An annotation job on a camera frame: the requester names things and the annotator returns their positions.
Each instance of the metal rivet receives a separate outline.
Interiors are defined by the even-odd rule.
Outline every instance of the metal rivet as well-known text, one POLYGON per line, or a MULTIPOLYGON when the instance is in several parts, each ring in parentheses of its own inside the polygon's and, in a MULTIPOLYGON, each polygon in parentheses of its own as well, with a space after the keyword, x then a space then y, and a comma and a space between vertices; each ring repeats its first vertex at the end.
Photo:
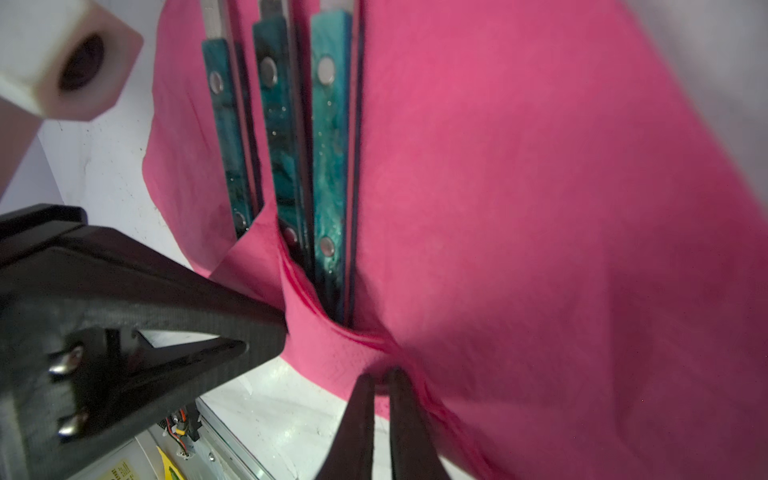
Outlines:
POLYGON ((320 251, 326 257, 333 257, 333 254, 336 252, 336 245, 333 244, 333 240, 330 238, 323 237, 320 239, 320 251))
POLYGON ((222 79, 221 74, 217 71, 212 71, 210 73, 210 76, 208 77, 208 84, 210 86, 210 90, 215 95, 218 95, 224 91, 224 80, 222 79))
POLYGON ((88 412, 81 410, 73 416, 65 419, 58 427, 58 436, 68 439, 82 432, 85 423, 88 421, 88 412))
POLYGON ((296 231, 291 227, 286 227, 283 230, 283 238, 288 243, 288 247, 294 247, 299 243, 299 236, 296 235, 296 231))
POLYGON ((69 375, 74 372, 80 366, 80 361, 83 360, 84 348, 82 345, 78 345, 72 350, 64 353, 59 353, 48 367, 48 373, 52 375, 69 375))
POLYGON ((245 216, 244 216, 242 213, 240 213, 240 212, 235 212, 235 213, 234 213, 234 215, 233 215, 233 217, 234 217, 234 219, 235 219, 235 228, 236 228, 238 231, 240 231, 240 230, 245 230, 245 229, 246 229, 246 227, 248 227, 248 223, 246 223, 246 221, 245 221, 245 216))
POLYGON ((259 64, 259 77, 265 87, 272 88, 277 84, 277 64, 270 58, 264 58, 259 64))
POLYGON ((336 79, 336 64, 331 57, 323 57, 317 64, 317 78, 323 85, 330 85, 336 79))

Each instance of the white plastic block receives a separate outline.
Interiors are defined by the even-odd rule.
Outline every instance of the white plastic block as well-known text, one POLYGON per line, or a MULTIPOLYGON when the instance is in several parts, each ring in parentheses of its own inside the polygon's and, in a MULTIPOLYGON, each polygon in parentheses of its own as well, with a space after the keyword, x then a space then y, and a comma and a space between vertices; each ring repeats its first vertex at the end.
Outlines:
POLYGON ((91 120, 120 96, 143 40, 90 0, 0 0, 0 97, 41 118, 91 120), (59 80, 71 54, 92 35, 104 60, 82 88, 59 80))

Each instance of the sticker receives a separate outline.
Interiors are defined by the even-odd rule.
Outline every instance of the sticker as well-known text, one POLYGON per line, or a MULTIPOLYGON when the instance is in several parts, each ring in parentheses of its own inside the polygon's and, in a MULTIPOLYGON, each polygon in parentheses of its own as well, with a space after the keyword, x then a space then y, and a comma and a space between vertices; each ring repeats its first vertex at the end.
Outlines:
POLYGON ((139 475, 133 471, 128 460, 121 460, 109 472, 103 474, 98 480, 140 480, 139 475))
POLYGON ((160 457, 163 459, 163 470, 165 471, 165 480, 186 480, 176 465, 165 455, 165 452, 157 447, 160 457))

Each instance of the knife handle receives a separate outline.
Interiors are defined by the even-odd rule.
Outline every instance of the knife handle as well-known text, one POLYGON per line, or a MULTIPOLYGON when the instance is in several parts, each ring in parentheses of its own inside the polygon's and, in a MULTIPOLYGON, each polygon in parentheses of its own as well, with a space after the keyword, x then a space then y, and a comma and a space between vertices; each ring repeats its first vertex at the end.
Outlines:
POLYGON ((240 238, 253 223, 257 208, 254 208, 250 194, 243 138, 240 135, 240 119, 237 113, 237 94, 232 81, 227 41, 222 38, 203 41, 203 60, 210 100, 214 106, 216 133, 219 137, 232 220, 235 234, 240 238))
POLYGON ((312 194, 303 141, 298 76, 294 74, 285 17, 253 26, 261 105, 270 149, 277 219, 291 256, 312 278, 312 194))
POLYGON ((311 19, 315 284, 329 317, 344 324, 349 222, 349 70, 352 16, 311 19))

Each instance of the pink fabric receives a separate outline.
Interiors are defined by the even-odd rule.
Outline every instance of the pink fabric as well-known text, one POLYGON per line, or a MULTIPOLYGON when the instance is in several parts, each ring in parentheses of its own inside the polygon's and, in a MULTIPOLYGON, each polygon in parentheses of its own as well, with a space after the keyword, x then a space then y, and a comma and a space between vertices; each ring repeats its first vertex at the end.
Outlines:
MULTIPOLYGON (((239 5, 248 38, 257 3, 239 5)), ((615 0, 366 9, 359 332, 279 240, 258 94, 267 202, 235 244, 199 5, 167 0, 144 179, 195 269, 284 306, 284 358, 342 398, 405 365, 480 478, 765 478, 766 222, 633 18, 615 0)))

